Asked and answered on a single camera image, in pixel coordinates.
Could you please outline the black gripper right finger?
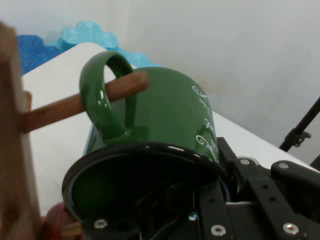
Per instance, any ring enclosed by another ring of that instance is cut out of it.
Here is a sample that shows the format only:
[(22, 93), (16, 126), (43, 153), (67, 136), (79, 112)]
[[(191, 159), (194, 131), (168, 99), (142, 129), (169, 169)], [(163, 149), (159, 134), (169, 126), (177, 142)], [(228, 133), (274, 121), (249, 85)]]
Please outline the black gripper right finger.
[(265, 169), (237, 158), (224, 138), (197, 137), (205, 181), (197, 187), (199, 240), (317, 240), (320, 175), (290, 161)]

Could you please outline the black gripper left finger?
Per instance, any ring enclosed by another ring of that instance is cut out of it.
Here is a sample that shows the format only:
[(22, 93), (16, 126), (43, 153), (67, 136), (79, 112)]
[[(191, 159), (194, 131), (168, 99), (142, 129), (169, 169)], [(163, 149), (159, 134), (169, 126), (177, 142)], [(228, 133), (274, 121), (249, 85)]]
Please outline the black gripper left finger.
[(179, 182), (82, 223), (85, 240), (198, 240), (194, 187)]

